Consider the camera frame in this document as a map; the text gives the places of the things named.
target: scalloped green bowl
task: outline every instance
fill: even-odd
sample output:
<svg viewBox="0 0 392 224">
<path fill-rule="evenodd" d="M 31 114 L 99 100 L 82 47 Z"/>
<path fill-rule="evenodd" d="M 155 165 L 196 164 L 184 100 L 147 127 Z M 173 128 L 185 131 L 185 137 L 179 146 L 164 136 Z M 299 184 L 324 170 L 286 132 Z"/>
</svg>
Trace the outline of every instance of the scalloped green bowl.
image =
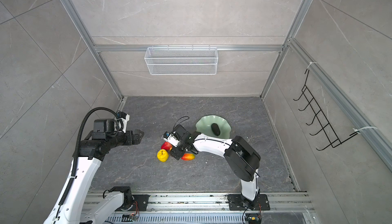
<svg viewBox="0 0 392 224">
<path fill-rule="evenodd" d="M 216 136 L 211 129 L 211 124 L 213 123 L 216 123 L 219 126 L 219 130 L 221 132 L 219 136 Z M 196 123 L 196 131 L 215 138 L 229 139 L 231 127 L 226 121 L 226 119 L 217 115 L 208 115 L 202 117 Z"/>
</svg>

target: hook rack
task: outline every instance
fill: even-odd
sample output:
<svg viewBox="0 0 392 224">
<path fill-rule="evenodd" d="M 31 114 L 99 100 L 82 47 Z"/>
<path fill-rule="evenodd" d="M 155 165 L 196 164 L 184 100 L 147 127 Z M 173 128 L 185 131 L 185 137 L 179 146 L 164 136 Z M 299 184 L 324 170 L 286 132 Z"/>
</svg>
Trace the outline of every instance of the hook rack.
<svg viewBox="0 0 392 224">
<path fill-rule="evenodd" d="M 318 104 L 317 100 L 314 98 L 313 94 L 312 94 L 311 91 L 308 89 L 308 86 L 306 86 L 306 81 L 308 80 L 308 76 L 309 76 L 309 69 L 306 69 L 305 74 L 306 74 L 306 79 L 305 79 L 305 84 L 303 85 L 303 87 L 302 87 L 302 89 L 301 89 L 302 93 L 301 93 L 301 95 L 300 95 L 300 97 L 299 97 L 298 99 L 293 99 L 293 100 L 298 101 L 299 99 L 301 99 L 302 96 L 305 97 L 305 99 L 306 99 L 306 101 L 308 102 L 308 104 L 306 105 L 306 107 L 305 107 L 304 109 L 302 109 L 302 110 L 301 110 L 301 109 L 298 109 L 298 110 L 304 111 L 308 106 L 310 106 L 311 109 L 312 109 L 312 111 L 313 111 L 313 113 L 314 113 L 314 117 L 313 117 L 313 120 L 312 120 L 312 122 L 311 122 L 310 124 L 308 124 L 308 123 L 306 123 L 306 124 L 310 126 L 310 125 L 313 124 L 314 120 L 317 119 L 319 125 L 321 126 L 321 129 L 320 129 L 319 131 L 317 131 L 316 134 L 310 134 L 310 133 L 309 133 L 309 134 L 310 134 L 310 135 L 317 135 L 318 133 L 320 133 L 321 131 L 323 131 L 324 134 L 326 135 L 326 138 L 328 139 L 329 144 L 328 144 L 326 147 L 324 147 L 324 148 L 322 148 L 322 149 L 318 149 L 318 148 L 316 148 L 316 149 L 317 149 L 318 151 L 322 151 L 322 150 L 324 150 L 325 148 L 328 148 L 329 146 L 335 148 L 335 147 L 337 147 L 338 145 L 341 145 L 341 144 L 344 143 L 345 141 L 347 141 L 347 140 L 353 138 L 354 136 L 356 136 L 357 134 L 359 134 L 359 132 L 356 131 L 356 132 L 350 134 L 349 137 L 348 137 L 347 139 L 345 139 L 345 140 L 343 140 L 343 141 L 340 140 L 340 138 L 337 136 L 337 134 L 336 134 L 334 128 L 332 127 L 331 123 L 329 122 L 328 118 L 326 117 L 326 115 L 325 115 L 324 112 L 322 111 L 322 109 L 321 109 L 320 105 Z M 305 91 L 306 91 L 306 90 L 307 90 L 307 91 L 309 92 L 309 94 L 311 95 L 311 99 L 310 99 L 310 97 L 308 98 L 308 97 L 306 96 L 306 94 L 305 94 Z M 311 105 L 311 102 L 312 102 L 312 101 L 315 101 L 316 104 L 317 104 L 317 106 L 315 106 L 315 108 Z M 325 117 L 325 119 L 326 119 L 326 124 L 325 124 L 324 126 L 322 125 L 322 123 L 321 123 L 319 117 L 317 116 L 319 113 L 322 113 L 322 115 L 323 115 L 323 116 Z M 335 134 L 335 136 L 336 136 L 336 138 L 337 138 L 336 140 L 334 140 L 334 141 L 332 141 L 332 142 L 331 142 L 331 139 L 329 138 L 328 134 L 327 134 L 326 131 L 325 131 L 325 128 L 328 127 L 328 126 L 332 129 L 333 133 Z"/>
</svg>

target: red fruit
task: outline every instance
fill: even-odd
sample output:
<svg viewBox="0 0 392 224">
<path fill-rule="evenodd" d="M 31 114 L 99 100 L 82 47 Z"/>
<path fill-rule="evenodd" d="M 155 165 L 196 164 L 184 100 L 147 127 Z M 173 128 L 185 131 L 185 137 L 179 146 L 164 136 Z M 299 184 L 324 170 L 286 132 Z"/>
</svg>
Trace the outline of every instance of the red fruit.
<svg viewBox="0 0 392 224">
<path fill-rule="evenodd" d="M 169 142 L 165 142 L 162 146 L 161 149 L 165 149 L 167 151 L 170 151 L 172 149 L 173 145 L 170 144 Z"/>
<path fill-rule="evenodd" d="M 185 161 L 189 161 L 189 160 L 192 160 L 194 158 L 195 158 L 194 154 L 192 154 L 192 153 L 184 153 L 184 156 L 182 156 L 181 159 L 185 160 Z"/>
</svg>

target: zip tie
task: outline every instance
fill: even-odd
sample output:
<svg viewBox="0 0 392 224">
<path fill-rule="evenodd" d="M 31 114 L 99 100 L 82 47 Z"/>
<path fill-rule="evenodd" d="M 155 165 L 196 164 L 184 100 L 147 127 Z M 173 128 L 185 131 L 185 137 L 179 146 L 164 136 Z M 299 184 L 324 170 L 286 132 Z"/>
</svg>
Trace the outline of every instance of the zip tie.
<svg viewBox="0 0 392 224">
<path fill-rule="evenodd" d="M 309 65 L 306 69 L 309 69 L 309 67 L 311 66 L 312 63 L 317 63 L 317 62 L 309 62 Z"/>
<path fill-rule="evenodd" d="M 377 128 L 377 127 L 374 127 L 374 126 L 365 126 L 365 127 L 360 128 L 360 129 L 354 129 L 354 128 L 353 128 L 353 130 L 354 130 L 355 132 L 358 132 L 358 131 L 363 130 L 363 129 L 378 129 L 378 128 Z"/>
</svg>

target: white mesh basket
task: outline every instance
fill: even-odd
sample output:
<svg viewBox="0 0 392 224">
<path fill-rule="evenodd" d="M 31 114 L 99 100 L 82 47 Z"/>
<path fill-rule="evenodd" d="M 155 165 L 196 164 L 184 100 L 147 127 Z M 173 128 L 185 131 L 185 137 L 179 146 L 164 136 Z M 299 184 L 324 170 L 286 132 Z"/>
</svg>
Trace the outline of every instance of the white mesh basket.
<svg viewBox="0 0 392 224">
<path fill-rule="evenodd" d="M 213 47 L 150 47 L 144 56 L 151 75 L 216 74 L 218 50 Z"/>
</svg>

